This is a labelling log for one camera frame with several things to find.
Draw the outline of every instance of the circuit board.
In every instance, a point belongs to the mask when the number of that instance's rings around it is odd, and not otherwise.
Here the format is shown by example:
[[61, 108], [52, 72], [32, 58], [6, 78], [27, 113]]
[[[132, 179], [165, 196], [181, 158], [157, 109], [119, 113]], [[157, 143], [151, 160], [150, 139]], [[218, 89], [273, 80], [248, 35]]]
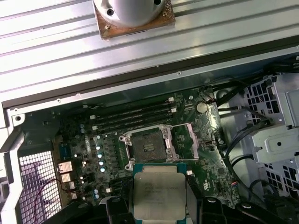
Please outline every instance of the circuit board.
[[212, 89], [83, 107], [63, 117], [60, 130], [61, 161], [71, 161], [75, 172], [72, 199], [98, 204], [106, 196], [128, 197], [135, 163], [183, 162], [205, 196], [230, 207], [238, 202], [219, 154], [226, 144]]

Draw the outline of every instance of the perforated metal panel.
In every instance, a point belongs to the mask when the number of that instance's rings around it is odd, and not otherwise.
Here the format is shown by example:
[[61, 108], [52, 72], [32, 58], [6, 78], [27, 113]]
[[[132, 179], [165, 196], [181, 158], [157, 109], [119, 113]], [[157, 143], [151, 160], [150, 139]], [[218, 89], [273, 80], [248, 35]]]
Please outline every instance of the perforated metal panel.
[[[247, 103], [251, 110], [266, 115], [267, 117], [277, 118], [281, 117], [281, 111], [278, 106], [276, 93], [273, 92], [273, 82], [276, 77], [263, 80], [247, 88]], [[260, 122], [258, 117], [252, 115], [254, 124]]]
[[58, 185], [53, 180], [56, 173], [52, 154], [48, 151], [24, 156], [19, 160], [23, 184], [19, 199], [22, 222], [42, 223], [62, 208]]

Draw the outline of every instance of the black cable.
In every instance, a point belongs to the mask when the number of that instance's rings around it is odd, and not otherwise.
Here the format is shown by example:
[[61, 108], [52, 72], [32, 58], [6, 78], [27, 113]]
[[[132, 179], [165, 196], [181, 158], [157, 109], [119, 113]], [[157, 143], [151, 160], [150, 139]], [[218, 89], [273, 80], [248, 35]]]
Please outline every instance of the black cable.
[[266, 119], [266, 117], [254, 110], [251, 110], [248, 107], [245, 106], [241, 106], [241, 108], [239, 108], [238, 106], [233, 106], [233, 107], [228, 107], [228, 108], [218, 108], [219, 112], [223, 112], [223, 111], [237, 111], [237, 110], [246, 110], [249, 111], [251, 114], [255, 115], [256, 117], [260, 118], [260, 119]]
[[[262, 184], [268, 185], [268, 186], [271, 188], [271, 190], [273, 191], [273, 193], [274, 193], [275, 195], [277, 195], [277, 196], [279, 195], [279, 193], [277, 192], [277, 190], [275, 189], [275, 187], [274, 187], [272, 184], [270, 184], [268, 181], [265, 181], [265, 180], [262, 180], [262, 179], [257, 179], [257, 180], [253, 181], [253, 182], [250, 184], [249, 189], [251, 190], [251, 192], [253, 192], [253, 188], [254, 188], [259, 182], [261, 182]], [[248, 201], [251, 200], [251, 197], [252, 197], [252, 195], [249, 194], [249, 196], [248, 196]]]
[[255, 193], [253, 193], [245, 184], [244, 182], [239, 178], [239, 176], [237, 175], [237, 173], [234, 171], [234, 168], [232, 166], [232, 164], [230, 163], [230, 159], [229, 159], [229, 154], [230, 152], [234, 149], [234, 147], [244, 138], [246, 137], [248, 134], [250, 134], [251, 132], [257, 131], [258, 129], [264, 127], [267, 125], [267, 121], [265, 120], [261, 120], [260, 123], [248, 127], [245, 131], [243, 131], [242, 133], [239, 133], [238, 136], [236, 136], [234, 138], [234, 140], [229, 144], [228, 148], [227, 148], [227, 152], [225, 154], [225, 156], [223, 155], [222, 152], [220, 152], [221, 156], [224, 158], [224, 163], [227, 166], [228, 170], [230, 171], [230, 173], [234, 176], [235, 180], [239, 183], [240, 186], [242, 186], [247, 192], [248, 194], [252, 194], [252, 196], [254, 196], [256, 199], [258, 199], [260, 201], [260, 203], [264, 204], [263, 200], [259, 198], [259, 196], [257, 196]]
[[239, 157], [238, 159], [236, 159], [236, 160], [232, 163], [232, 166], [234, 167], [235, 164], [237, 164], [237, 163], [240, 162], [241, 160], [245, 160], [245, 159], [252, 159], [252, 160], [253, 160], [253, 155], [250, 154], [250, 155], [244, 155], [244, 156]]

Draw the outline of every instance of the capacitor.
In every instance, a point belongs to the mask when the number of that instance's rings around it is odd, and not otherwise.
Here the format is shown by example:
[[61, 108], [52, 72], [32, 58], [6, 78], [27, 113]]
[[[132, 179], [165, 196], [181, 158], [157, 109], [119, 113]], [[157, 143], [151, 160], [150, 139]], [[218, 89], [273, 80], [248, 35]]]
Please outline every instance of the capacitor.
[[100, 171], [104, 173], [106, 171], [106, 167], [101, 167]]
[[100, 159], [100, 158], [102, 158], [103, 157], [103, 153], [99, 153], [98, 154], [98, 158]]

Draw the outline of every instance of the ventilation grille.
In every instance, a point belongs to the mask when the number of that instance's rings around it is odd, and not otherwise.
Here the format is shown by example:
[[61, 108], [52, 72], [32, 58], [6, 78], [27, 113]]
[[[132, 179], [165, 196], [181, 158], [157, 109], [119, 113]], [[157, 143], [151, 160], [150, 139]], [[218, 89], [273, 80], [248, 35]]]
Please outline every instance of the ventilation grille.
[[266, 170], [267, 176], [268, 176], [268, 181], [270, 184], [272, 184], [276, 190], [285, 190], [283, 188], [283, 183], [282, 183], [282, 177], [280, 174], [276, 174], [273, 172], [273, 170]]
[[[280, 113], [276, 96], [273, 94], [272, 88], [267, 87], [266, 81], [247, 87], [247, 101], [249, 108], [263, 115]], [[265, 104], [261, 110], [258, 110], [257, 104]], [[252, 115], [254, 124], [260, 122], [260, 119]]]
[[272, 164], [265, 164], [267, 167], [266, 174], [268, 177], [268, 181], [272, 184], [277, 190], [283, 190], [289, 193], [289, 195], [295, 199], [299, 199], [299, 182], [296, 180], [296, 170], [287, 167], [283, 167], [283, 173], [275, 173], [273, 170]]
[[19, 199], [22, 222], [35, 224], [36, 217], [37, 224], [43, 223], [61, 210], [57, 182], [48, 183], [43, 188], [48, 181], [56, 178], [52, 154], [48, 151], [24, 156], [19, 160], [23, 184]]
[[284, 169], [284, 183], [285, 188], [288, 193], [293, 198], [299, 199], [298, 192], [299, 192], [299, 183], [296, 180], [296, 170], [291, 167], [283, 166]]

